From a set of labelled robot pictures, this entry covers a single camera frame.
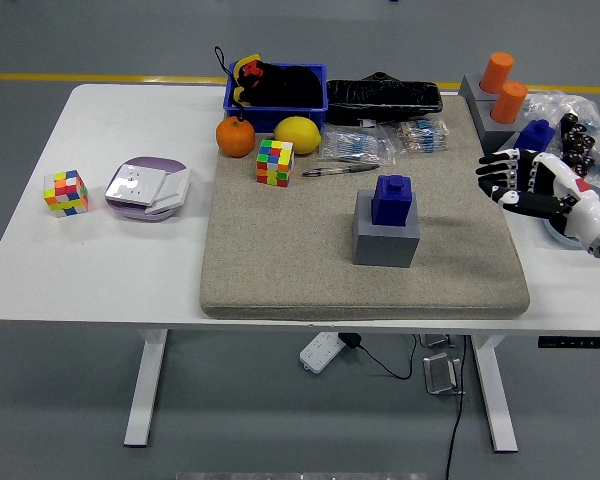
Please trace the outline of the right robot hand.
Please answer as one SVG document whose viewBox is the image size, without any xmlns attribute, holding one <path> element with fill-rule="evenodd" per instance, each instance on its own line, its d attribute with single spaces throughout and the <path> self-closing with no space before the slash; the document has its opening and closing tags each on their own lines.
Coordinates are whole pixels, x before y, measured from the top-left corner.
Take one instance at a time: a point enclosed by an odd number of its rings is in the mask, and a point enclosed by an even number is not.
<svg viewBox="0 0 600 480">
<path fill-rule="evenodd" d="M 600 257 L 600 198 L 553 154 L 507 149 L 479 159 L 480 189 L 503 209 L 551 221 L 560 234 Z"/>
</svg>

